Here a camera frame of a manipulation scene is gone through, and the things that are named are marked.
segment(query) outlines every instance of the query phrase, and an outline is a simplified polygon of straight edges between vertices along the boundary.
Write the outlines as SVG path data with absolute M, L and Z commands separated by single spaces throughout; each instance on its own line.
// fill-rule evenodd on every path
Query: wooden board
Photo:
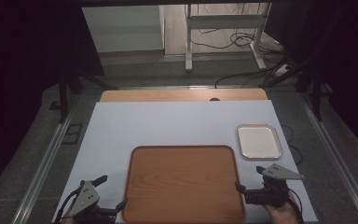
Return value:
M 227 146 L 137 147 L 122 216 L 126 223 L 239 223 L 234 152 Z
M 101 102 L 172 102 L 172 101 L 267 100 L 262 89 L 136 90 L 105 91 Z

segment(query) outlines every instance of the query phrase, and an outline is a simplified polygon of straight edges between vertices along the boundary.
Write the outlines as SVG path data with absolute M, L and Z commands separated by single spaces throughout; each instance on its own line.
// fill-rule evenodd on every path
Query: metal frame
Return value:
M 201 15 L 191 16 L 191 5 L 187 5 L 187 37 L 186 37 L 186 71 L 191 72 L 193 70 L 193 55 L 192 55 L 192 44 L 191 44 L 191 30 L 198 29 L 256 29 L 255 41 L 250 44 L 252 53 L 255 56 L 258 68 L 260 70 L 267 69 L 266 64 L 258 45 L 260 44 L 261 35 L 264 31 L 264 26 L 269 15 L 269 8 L 271 3 L 267 3 L 266 8 L 263 12 L 258 15 Z
M 34 208 L 36 199 L 40 193 L 40 190 L 42 189 L 46 177 L 48 176 L 48 172 L 50 170 L 51 164 L 54 162 L 54 158 L 60 147 L 63 136 L 65 135 L 66 129 L 68 128 L 68 125 L 71 122 L 72 116 L 74 114 L 74 110 L 77 105 L 77 98 L 78 96 L 75 96 L 75 99 L 70 106 L 70 110 L 68 115 L 66 116 L 66 119 L 62 123 L 58 124 L 54 132 L 53 138 L 48 144 L 46 153 L 43 156 L 39 167 L 34 173 L 34 177 L 27 191 L 25 192 L 24 197 L 22 198 L 21 203 L 19 205 L 19 208 L 17 209 L 16 214 L 11 220 L 11 223 L 14 224 L 27 223 L 28 218 L 31 215 L 31 212 Z
M 337 173 L 341 177 L 345 188 L 351 195 L 354 205 L 358 209 L 358 183 L 353 177 L 347 164 L 342 159 L 336 145 L 331 139 L 328 131 L 325 129 L 324 124 L 319 121 L 318 118 L 312 113 L 310 100 L 306 96 L 306 93 L 302 93 L 301 96 L 301 102 L 303 103 L 304 110 L 307 112 L 307 115 L 310 118 L 310 122 L 312 123 L 313 128 L 319 135 L 319 138 L 322 140 L 324 148 L 327 150 L 327 154 L 336 167 Z

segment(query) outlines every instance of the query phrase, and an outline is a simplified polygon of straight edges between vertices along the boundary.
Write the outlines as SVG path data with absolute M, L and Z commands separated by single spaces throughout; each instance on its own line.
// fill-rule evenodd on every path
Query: wooden tray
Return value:
M 230 147 L 137 147 L 122 216 L 126 223 L 238 223 L 245 211 L 235 181 Z

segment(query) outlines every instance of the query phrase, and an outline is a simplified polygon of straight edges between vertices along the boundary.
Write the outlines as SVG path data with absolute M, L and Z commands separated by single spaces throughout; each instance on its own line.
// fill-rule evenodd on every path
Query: black curtain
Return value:
M 330 103 L 358 137 L 358 1 L 352 1 L 325 51 Z
M 42 92 L 71 67 L 103 76 L 80 7 L 0 2 L 0 174 L 34 121 Z

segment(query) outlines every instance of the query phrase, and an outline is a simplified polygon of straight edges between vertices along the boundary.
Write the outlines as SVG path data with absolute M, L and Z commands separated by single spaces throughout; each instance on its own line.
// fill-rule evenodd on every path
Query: white tray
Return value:
M 251 123 L 238 126 L 242 154 L 247 158 L 280 158 L 281 143 L 275 128 L 266 123 Z

